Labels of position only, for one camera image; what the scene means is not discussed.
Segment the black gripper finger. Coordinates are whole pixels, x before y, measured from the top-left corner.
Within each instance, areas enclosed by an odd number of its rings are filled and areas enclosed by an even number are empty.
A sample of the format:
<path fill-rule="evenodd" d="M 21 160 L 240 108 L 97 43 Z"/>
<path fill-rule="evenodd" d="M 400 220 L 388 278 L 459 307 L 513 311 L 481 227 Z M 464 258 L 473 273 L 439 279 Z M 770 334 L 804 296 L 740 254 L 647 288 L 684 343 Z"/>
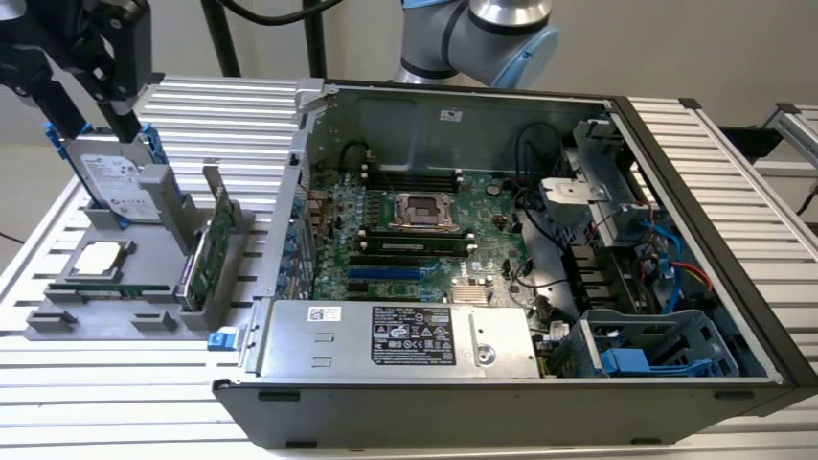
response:
<path fill-rule="evenodd" d="M 65 138 L 77 137 L 86 122 L 40 50 L 1 46 L 1 84 L 42 111 Z"/>
<path fill-rule="evenodd" d="M 140 131 L 133 105 L 142 86 L 142 55 L 130 38 L 78 36 L 69 45 L 68 72 L 94 100 L 121 143 Z"/>

